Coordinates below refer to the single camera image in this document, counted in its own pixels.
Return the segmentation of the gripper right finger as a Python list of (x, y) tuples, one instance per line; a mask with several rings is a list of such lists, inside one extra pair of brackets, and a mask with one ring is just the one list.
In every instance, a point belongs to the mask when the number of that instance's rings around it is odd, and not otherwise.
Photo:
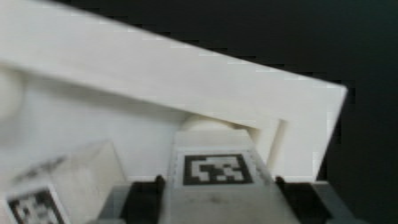
[(355, 216), (325, 181), (287, 182), (277, 176), (275, 184), (300, 224), (355, 224)]

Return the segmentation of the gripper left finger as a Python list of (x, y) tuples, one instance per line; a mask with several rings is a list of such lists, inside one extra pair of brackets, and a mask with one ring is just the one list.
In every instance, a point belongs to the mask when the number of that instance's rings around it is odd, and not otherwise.
[(165, 179), (134, 181), (111, 188), (95, 224), (158, 224)]

